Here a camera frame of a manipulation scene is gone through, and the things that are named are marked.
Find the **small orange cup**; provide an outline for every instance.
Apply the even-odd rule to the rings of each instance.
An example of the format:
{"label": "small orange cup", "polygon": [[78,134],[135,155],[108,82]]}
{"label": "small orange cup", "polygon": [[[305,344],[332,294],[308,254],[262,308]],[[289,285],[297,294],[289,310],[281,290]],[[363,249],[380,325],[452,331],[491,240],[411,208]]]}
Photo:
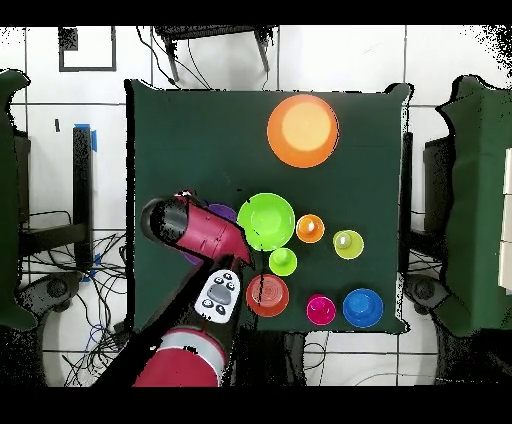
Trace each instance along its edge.
{"label": "small orange cup", "polygon": [[299,240],[304,243],[316,243],[324,235],[325,226],[318,216],[308,214],[297,221],[295,232]]}

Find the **orange bowl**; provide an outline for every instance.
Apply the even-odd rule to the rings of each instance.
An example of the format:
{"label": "orange bowl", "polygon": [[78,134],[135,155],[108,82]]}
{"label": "orange bowl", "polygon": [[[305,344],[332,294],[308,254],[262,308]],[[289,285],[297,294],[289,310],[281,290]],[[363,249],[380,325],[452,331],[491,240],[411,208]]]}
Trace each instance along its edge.
{"label": "orange bowl", "polygon": [[273,110],[267,125],[272,151],[296,168],[311,168],[324,162],[336,148],[339,134],[332,108],[309,94],[283,100]]}

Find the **lime green bowl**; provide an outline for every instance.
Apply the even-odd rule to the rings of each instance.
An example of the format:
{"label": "lime green bowl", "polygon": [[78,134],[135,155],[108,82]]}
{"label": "lime green bowl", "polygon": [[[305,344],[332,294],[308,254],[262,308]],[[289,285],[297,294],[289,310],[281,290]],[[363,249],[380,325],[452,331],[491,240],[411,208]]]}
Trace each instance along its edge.
{"label": "lime green bowl", "polygon": [[290,204],[273,193],[259,193],[247,200],[237,217],[254,250],[270,252],[283,247],[295,232],[295,214]]}
{"label": "lime green bowl", "polygon": [[270,254],[268,266],[274,274],[280,277],[288,277],[297,268],[297,255],[293,250],[280,247]]}

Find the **magenta cup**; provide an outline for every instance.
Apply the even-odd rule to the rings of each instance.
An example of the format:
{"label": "magenta cup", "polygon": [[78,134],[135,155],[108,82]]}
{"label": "magenta cup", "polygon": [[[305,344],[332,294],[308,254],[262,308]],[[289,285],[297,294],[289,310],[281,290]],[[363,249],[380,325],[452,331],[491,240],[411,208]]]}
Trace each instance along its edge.
{"label": "magenta cup", "polygon": [[336,306],[331,299],[323,294],[314,294],[308,300],[306,314],[313,324],[327,325],[336,316]]}
{"label": "magenta cup", "polygon": [[[236,212],[229,206],[221,205],[220,203],[212,203],[208,206],[208,209],[223,218],[229,219],[231,222],[236,222]],[[202,262],[201,259],[189,253],[183,253],[183,256],[185,256],[185,259],[193,265],[197,265]]]}

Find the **blue bowl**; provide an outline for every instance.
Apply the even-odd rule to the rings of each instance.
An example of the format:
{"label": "blue bowl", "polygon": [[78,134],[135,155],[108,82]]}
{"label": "blue bowl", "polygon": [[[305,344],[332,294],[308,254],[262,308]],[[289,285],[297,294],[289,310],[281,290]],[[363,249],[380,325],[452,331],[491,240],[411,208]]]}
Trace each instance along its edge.
{"label": "blue bowl", "polygon": [[354,290],[343,301],[343,315],[354,327],[371,327],[379,322],[383,313],[382,299],[370,289]]}

